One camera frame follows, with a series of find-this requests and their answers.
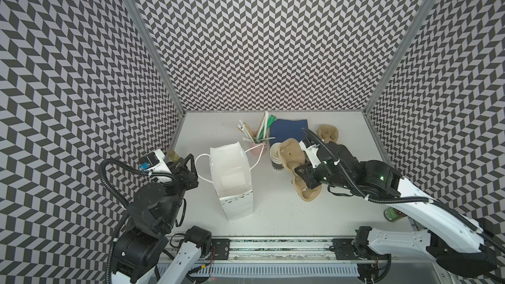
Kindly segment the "white paper takeout bag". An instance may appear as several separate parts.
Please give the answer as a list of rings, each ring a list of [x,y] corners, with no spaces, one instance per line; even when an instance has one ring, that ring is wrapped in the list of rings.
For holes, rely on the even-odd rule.
[[[253,177],[261,157],[252,154],[252,147],[244,150],[240,143],[210,148],[195,158],[209,159],[210,178],[199,179],[213,185],[227,221],[232,222],[254,213]]]

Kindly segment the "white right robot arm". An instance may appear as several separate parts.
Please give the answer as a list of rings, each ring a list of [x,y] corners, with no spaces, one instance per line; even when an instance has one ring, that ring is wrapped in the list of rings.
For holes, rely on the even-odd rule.
[[[295,173],[308,187],[346,189],[346,197],[386,205],[424,227],[413,232],[359,227],[355,238],[347,243],[355,259],[387,258],[383,273],[367,276],[363,283],[381,281],[397,255],[435,262],[457,276],[485,276],[504,282],[504,278],[493,273],[498,268],[496,252],[504,252],[504,246],[497,241],[492,223],[460,214],[382,161],[359,161],[344,145],[325,143],[308,128],[303,131],[306,137],[299,146],[307,161],[295,168]]]

